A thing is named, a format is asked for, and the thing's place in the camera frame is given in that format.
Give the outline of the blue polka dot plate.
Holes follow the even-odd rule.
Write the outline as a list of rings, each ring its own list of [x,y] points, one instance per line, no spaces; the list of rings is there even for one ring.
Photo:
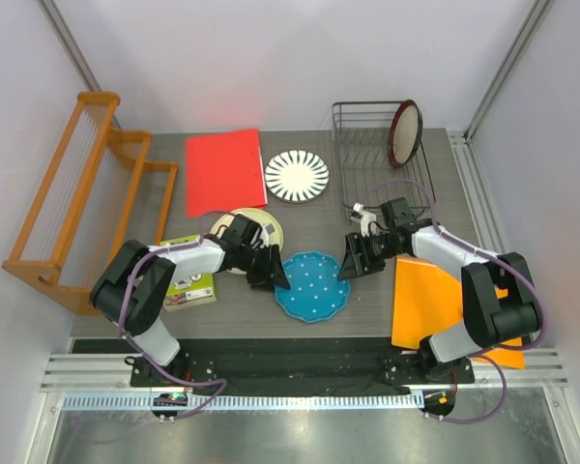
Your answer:
[[[307,324],[331,320],[352,292],[348,280],[338,280],[341,269],[329,254],[311,250],[295,253],[282,264],[290,289],[275,287],[275,301],[285,314]]]

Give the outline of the dark red rimmed plate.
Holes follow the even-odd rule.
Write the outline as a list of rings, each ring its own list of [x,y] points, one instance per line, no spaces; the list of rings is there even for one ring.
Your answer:
[[[388,157],[393,168],[399,169],[416,154],[421,144],[423,119],[413,100],[403,101],[395,111],[388,137]]]

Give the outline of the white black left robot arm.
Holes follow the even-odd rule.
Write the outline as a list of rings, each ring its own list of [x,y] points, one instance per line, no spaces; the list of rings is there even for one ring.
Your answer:
[[[269,243],[265,226],[242,214],[230,216],[231,222],[220,233],[207,233],[189,243],[124,242],[89,294],[89,304],[117,326],[119,337],[134,343],[167,386],[179,384],[187,372],[178,340],[160,320],[172,284],[238,269],[246,273],[252,289],[291,288],[280,247]]]

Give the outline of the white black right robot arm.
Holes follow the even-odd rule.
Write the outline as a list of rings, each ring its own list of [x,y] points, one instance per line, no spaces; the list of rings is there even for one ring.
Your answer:
[[[541,331],[543,314],[525,258],[472,246],[434,219],[420,219],[405,198],[380,205],[373,214],[357,203],[351,219],[359,231],[345,237],[338,277],[379,273],[386,262],[407,254],[437,266],[461,285],[462,320],[420,341],[417,368],[437,382],[460,360],[512,339]]]

